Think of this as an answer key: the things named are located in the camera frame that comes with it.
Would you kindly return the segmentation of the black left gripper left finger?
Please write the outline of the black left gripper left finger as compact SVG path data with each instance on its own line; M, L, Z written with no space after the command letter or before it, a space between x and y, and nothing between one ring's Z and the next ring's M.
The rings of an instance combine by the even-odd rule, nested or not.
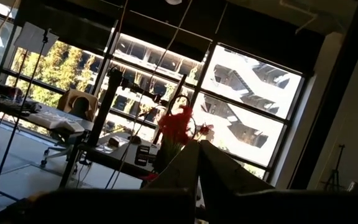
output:
M183 189L190 195L195 195L198 185L199 154L199 143L191 140L166 169L145 186L145 189Z

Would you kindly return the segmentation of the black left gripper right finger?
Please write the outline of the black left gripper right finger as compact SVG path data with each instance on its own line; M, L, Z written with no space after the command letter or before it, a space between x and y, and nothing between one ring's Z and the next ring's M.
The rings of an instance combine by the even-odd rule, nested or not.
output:
M202 140L198 171L210 224L263 224L261 205L241 197L273 187L244 169L225 152Z

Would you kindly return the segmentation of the red artificial flower bunch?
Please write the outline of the red artificial flower bunch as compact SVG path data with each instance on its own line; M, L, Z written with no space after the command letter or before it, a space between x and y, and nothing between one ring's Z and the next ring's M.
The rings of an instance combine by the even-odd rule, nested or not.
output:
M169 163L188 142L193 139L188 135L191 130L189 122L193 119L193 110L190 106L181 105L181 112L166 114L158 122L161 130L162 144L159 150L162 161Z

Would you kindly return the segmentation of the black box device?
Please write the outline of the black box device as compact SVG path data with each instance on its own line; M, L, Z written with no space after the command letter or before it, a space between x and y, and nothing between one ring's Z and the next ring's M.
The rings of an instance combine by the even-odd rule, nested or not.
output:
M138 145L135 154L135 165L146 166L149 159L150 147L145 145Z

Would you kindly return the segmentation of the dark grey desk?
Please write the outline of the dark grey desk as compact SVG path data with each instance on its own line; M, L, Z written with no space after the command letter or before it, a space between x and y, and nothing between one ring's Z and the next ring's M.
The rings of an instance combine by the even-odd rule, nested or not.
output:
M86 152L85 158L87 160L114 170L119 170L122 164L121 157L125 152L127 143L129 142L128 137L130 136L128 133L111 133L100 138L96 147L81 144L78 146L78 149ZM110 138L118 140L119 147L109 147L108 141ZM149 162L147 162L145 166L135 164L137 147L138 145L136 144L129 146L121 172L136 178L141 178L149 175L154 168L152 163Z

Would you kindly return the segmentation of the black boom on pole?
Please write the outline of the black boom on pole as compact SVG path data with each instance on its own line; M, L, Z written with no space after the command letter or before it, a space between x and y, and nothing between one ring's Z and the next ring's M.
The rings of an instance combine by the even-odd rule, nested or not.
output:
M141 88L138 84L131 82L130 80L123 78L121 81L122 89L128 88L131 92L140 93L141 95L149 97L154 103L159 103L162 96L153 94Z

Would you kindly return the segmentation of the black pole on desk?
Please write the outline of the black pole on desk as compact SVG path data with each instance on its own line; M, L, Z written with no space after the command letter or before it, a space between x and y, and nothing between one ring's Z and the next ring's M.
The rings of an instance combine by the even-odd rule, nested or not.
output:
M108 75L109 75L108 89L106 90L106 94L102 100L98 115L94 121L92 131L86 143L87 145L93 147L95 147L98 143L99 136L101 134L104 122L111 108L112 101L114 99L118 87L121 85L122 82L122 72L119 71L118 69L116 68L110 69Z

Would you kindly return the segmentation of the small dark tripod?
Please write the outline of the small dark tripod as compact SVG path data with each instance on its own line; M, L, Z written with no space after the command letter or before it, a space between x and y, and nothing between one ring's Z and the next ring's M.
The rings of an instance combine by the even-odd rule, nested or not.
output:
M323 187L324 191L338 192L341 189L341 185L339 183L339 165L345 147L346 147L345 144L339 145L340 151L337 158L337 162L334 169L331 171L328 180L324 182L324 187Z

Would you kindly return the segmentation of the brown cardboard box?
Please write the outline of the brown cardboard box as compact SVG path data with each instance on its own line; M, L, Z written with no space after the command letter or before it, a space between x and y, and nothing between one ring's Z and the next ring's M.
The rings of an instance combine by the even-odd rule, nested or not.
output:
M97 97L76 89L70 89L59 99L57 109L93 122L97 107Z

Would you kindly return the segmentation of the light desk by window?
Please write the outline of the light desk by window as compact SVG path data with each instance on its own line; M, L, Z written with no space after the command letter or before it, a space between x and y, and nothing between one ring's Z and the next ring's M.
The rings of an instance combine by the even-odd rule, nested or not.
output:
M14 109L19 109L20 106L17 105L17 104L14 104L13 102L11 101L3 101L3 100L0 100L0 103L1 104L5 104L5 105L8 105L8 106L12 106ZM70 155L70 159L68 161L68 164L66 165L66 169L63 173L63 177L62 177L62 180L60 182L60 185L59 187L60 188L64 188L66 185L67 185L67 182L71 179L71 175L74 171L74 166L76 165L76 160L77 160L77 157L78 157L78 145L85 139L86 135L88 133L90 133L90 131L92 130L92 127L93 127L93 123L91 121L87 121L85 119L81 119L77 116L74 116L72 114L69 114L69 113L66 113L64 111L61 111L61 110L58 110L56 108L52 108L52 107L49 107L43 103L39 103L38 104L40 106L40 109L39 111L35 112L35 113L41 113L41 112L52 112L52 113L55 113L57 115L60 115L60 116L63 116L65 118L68 118L68 119L71 119L71 120L74 120L76 121L77 123L79 123L84 129L85 131L83 132L79 132L79 133L73 133L67 129L64 129L64 128L56 128L56 129L48 129L48 128L45 128L43 126L40 126L40 127L43 127L51 132L54 132L54 133L57 133L57 134L61 134L62 136L67 136L69 138L75 138L75 143L74 143L74 148L73 148L73 151ZM28 115L30 115L31 112L24 112L24 116L22 117L22 119L20 120L24 120L24 121L28 121L30 122L27 117Z

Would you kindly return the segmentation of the black tripod light stand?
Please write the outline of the black tripod light stand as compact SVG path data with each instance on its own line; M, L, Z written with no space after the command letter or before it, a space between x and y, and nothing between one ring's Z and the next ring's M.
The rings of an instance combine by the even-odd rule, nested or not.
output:
M53 34L50 34L50 32L51 32L51 28L47 28L47 29L44 30L44 33L42 35L42 45L41 45L41 48L40 48L39 56L37 58L37 62L35 64L32 76L30 77L30 81L29 81L29 85L27 87L26 93L25 93L24 97L22 98L22 103L20 104L20 108L17 110L17 109L14 109L12 106L8 106L8 105L0 103L0 110L1 111L3 111L6 114L12 113L17 118L17 120L15 122L15 125L14 125L14 127L12 129L11 136L9 138L8 144L7 144L6 149L4 151L4 155L2 157L1 163L0 163L0 176L2 174L2 170L3 170L3 167L4 167L5 161L7 159L7 156L9 154L9 150L11 148L11 144L13 142L13 139L14 139L14 136L15 136L15 133L16 133L16 129L19 126L19 120L22 119L22 117L24 116L24 103L26 102L26 99L27 99L27 97L29 95L29 91L30 91L31 85L32 85L32 83L34 81L35 73L37 71L37 67L39 65L39 62L40 62L41 56L43 54L44 48L48 44L50 36L53 36ZM9 195L9 194L1 191L1 190L0 190L0 195L3 196L3 197L6 197L8 199L11 199L13 201L18 201L19 200L18 198L15 198L12 195Z

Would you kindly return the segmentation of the white reflector panel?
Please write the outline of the white reflector panel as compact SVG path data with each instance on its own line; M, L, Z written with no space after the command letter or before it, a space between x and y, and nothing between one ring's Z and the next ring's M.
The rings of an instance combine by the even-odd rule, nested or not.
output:
M42 29L30 22L25 22L14 45L32 53L46 56L58 36L51 33L50 29Z

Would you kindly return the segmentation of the black window frame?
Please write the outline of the black window frame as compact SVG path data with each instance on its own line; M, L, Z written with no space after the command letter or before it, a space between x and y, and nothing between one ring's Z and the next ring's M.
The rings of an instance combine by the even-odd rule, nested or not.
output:
M0 4L0 81L27 96L57 106L71 89L102 100L107 92L110 68L163 100L178 95L176 104L194 102L197 125L211 125L211 142L226 150L253 174L267 178L289 112L303 83L301 75L281 70L244 54L217 45L210 63L164 50L141 39L121 34L114 54L104 58L94 45L106 45L104 31L95 26L73 33L91 34L84 48L60 36L45 56L14 45L20 27L17 9Z

